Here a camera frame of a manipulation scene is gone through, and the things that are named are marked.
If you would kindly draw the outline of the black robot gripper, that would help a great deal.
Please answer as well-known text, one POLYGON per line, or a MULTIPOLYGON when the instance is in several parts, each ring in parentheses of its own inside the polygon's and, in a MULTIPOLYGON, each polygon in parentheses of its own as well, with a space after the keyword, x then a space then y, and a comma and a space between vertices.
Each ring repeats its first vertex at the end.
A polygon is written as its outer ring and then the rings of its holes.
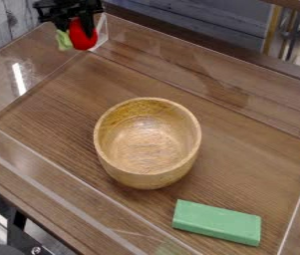
POLYGON ((67 32, 72 18, 79 17, 87 36, 93 37, 95 16, 105 11, 103 0, 37 0, 33 4, 41 22, 55 23, 59 30, 67 32))

